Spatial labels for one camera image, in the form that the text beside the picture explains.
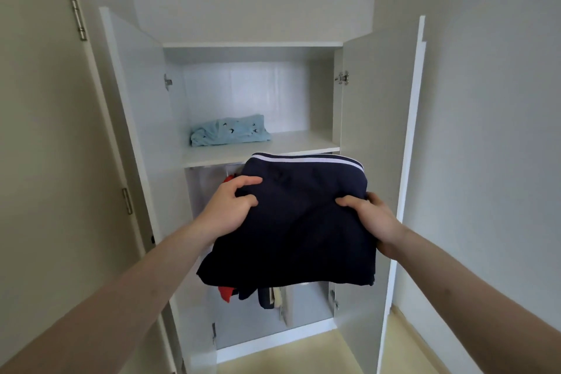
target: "yellow floor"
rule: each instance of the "yellow floor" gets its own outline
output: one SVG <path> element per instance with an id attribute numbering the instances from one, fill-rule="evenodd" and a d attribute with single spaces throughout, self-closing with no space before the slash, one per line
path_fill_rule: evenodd
<path id="1" fill-rule="evenodd" d="M 218 374 L 362 374 L 337 330 L 222 363 Z M 382 374 L 438 374 L 402 321 L 390 313 Z"/>

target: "person's left arm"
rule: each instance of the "person's left arm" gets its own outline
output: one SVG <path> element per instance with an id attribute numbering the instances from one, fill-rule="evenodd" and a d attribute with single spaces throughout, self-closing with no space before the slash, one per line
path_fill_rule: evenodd
<path id="1" fill-rule="evenodd" d="M 197 219 L 58 320 L 0 374 L 119 372 L 203 249 L 237 229 L 257 205 L 253 195 L 236 198 L 236 189 L 261 181 L 239 176 L 223 183 Z"/>

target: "wardrobe door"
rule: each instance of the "wardrobe door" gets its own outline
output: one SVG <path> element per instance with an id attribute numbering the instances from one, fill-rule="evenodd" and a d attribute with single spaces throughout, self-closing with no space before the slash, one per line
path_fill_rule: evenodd
<path id="1" fill-rule="evenodd" d="M 425 17 L 343 46 L 341 154 L 359 160 L 376 192 L 403 218 L 426 44 Z M 376 255 L 373 286 L 335 284 L 335 322 L 365 374 L 380 370 L 396 263 Z"/>
<path id="2" fill-rule="evenodd" d="M 183 150 L 165 88 L 162 45 L 101 8 L 144 199 L 156 243 L 191 220 Z M 216 371 L 212 322 L 196 266 L 170 300 L 183 361 L 192 373 Z"/>

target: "folded shirt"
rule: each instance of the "folded shirt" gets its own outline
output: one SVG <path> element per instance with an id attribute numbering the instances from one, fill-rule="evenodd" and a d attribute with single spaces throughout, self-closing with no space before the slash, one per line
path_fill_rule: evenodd
<path id="1" fill-rule="evenodd" d="M 243 224 L 214 243 L 197 271 L 208 285 L 244 289 L 313 281 L 374 284 L 376 239 L 337 197 L 366 197 L 362 165 L 337 155 L 256 153 L 242 170 L 260 176 L 237 196 L 259 204 Z"/>
<path id="2" fill-rule="evenodd" d="M 270 141 L 265 130 L 265 118 L 256 114 L 239 119 L 226 118 L 206 122 L 193 128 L 191 145 L 194 147 L 227 143 Z"/>

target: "closet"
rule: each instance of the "closet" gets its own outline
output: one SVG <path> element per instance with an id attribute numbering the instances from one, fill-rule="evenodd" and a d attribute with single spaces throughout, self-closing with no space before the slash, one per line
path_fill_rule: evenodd
<path id="1" fill-rule="evenodd" d="M 343 44 L 163 45 L 101 8 L 156 243 L 197 216 L 254 152 L 340 153 L 359 160 L 369 190 L 403 216 L 425 18 Z M 265 116 L 268 142 L 192 147 L 194 125 Z M 170 305 L 188 373 L 338 328 L 365 374 L 379 369 L 396 264 L 378 254 L 374 286 L 310 283 L 262 309 L 254 294 L 224 302 L 195 272 Z"/>

